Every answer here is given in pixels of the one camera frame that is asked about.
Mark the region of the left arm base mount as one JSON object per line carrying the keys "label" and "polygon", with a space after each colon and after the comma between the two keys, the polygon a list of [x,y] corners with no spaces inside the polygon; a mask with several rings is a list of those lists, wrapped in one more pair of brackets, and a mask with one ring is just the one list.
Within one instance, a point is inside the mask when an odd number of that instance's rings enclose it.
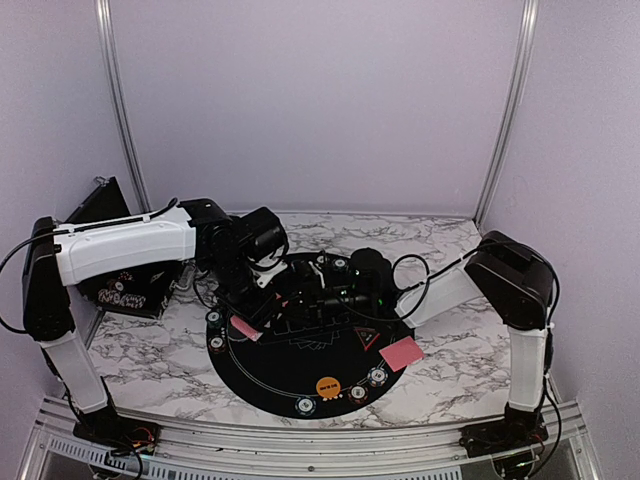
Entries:
{"label": "left arm base mount", "polygon": [[77,438],[114,449],[118,454],[153,454],[160,435],[157,423],[120,417],[114,425],[90,428],[77,421],[73,428]]}

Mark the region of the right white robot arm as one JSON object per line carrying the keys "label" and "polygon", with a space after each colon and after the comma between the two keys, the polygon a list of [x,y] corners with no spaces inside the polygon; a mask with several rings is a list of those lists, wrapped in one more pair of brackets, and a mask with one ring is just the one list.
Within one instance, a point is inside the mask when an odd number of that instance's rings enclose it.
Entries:
{"label": "right white robot arm", "polygon": [[495,438],[515,448],[534,431],[552,357],[551,317],[559,280],[551,264],[529,246],[499,231],[414,287],[400,288],[395,264],[372,248],[348,259],[325,252],[310,260],[310,277],[297,280],[289,298],[295,315],[317,324],[331,315],[415,329],[468,301],[485,298],[506,325],[511,345],[511,385]]}

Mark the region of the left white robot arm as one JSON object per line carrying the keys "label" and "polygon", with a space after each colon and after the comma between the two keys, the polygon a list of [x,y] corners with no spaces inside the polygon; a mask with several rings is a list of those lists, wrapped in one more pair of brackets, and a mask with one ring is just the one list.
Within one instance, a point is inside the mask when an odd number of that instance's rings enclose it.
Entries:
{"label": "left white robot arm", "polygon": [[35,226],[23,276],[23,325],[50,359],[86,426],[106,445],[125,438],[126,423],[76,332],[67,289],[102,274],[165,261],[189,261],[214,276],[218,297],[256,330],[279,304],[260,260],[285,251],[286,233],[265,207],[231,216],[209,199],[177,202],[149,214],[102,222]]}

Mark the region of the orange big blind button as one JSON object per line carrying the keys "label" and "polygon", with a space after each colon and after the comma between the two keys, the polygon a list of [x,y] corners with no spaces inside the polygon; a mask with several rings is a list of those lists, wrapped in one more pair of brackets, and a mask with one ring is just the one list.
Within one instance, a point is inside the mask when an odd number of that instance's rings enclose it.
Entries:
{"label": "orange big blind button", "polygon": [[334,377],[325,376],[316,383],[316,392],[323,401],[338,399],[341,390],[341,383]]}

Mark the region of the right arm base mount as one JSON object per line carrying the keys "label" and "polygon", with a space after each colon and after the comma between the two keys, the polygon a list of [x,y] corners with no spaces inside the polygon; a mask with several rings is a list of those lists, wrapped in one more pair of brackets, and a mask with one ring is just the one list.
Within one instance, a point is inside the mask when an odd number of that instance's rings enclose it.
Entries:
{"label": "right arm base mount", "polygon": [[521,420],[510,422],[506,419],[467,425],[460,433],[459,445],[469,458],[529,447],[549,438],[542,422],[531,426]]}

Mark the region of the blue white chip bottom seat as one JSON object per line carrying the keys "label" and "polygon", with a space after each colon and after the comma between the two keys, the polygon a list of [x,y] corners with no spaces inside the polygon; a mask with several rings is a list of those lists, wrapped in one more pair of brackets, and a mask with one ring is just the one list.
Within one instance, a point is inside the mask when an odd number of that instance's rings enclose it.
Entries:
{"label": "blue white chip bottom seat", "polygon": [[373,367],[367,373],[367,382],[373,387],[382,387],[388,380],[389,373],[383,367]]}

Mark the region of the green chip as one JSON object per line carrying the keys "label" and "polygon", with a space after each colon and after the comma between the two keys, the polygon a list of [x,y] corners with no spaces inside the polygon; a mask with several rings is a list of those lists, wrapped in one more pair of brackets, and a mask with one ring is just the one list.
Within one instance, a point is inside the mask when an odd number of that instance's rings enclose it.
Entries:
{"label": "green chip", "polygon": [[223,315],[217,310],[209,311],[205,319],[209,329],[219,329],[224,323]]}
{"label": "green chip", "polygon": [[348,261],[344,258],[333,259],[331,265],[335,271],[346,271],[348,269]]}

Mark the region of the red black triangle all-in marker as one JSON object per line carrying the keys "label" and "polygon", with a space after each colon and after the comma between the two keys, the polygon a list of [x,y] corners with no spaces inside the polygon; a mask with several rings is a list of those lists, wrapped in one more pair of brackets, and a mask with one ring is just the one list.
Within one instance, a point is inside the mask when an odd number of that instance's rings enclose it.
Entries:
{"label": "red black triangle all-in marker", "polygon": [[360,340],[364,351],[368,351],[380,337],[380,333],[373,328],[355,327],[354,333]]}

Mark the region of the red playing card deck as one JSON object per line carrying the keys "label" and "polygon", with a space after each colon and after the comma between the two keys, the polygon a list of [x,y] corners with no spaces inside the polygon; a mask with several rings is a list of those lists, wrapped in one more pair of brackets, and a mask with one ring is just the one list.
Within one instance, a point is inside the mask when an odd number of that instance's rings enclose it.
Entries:
{"label": "red playing card deck", "polygon": [[249,339],[249,340],[251,340],[253,342],[257,342],[260,339],[260,337],[263,335],[262,332],[254,329],[252,326],[250,326],[243,319],[241,319],[240,317],[235,316],[235,315],[233,315],[230,318],[230,325],[240,335],[244,336],[245,338],[247,338],[247,339]]}

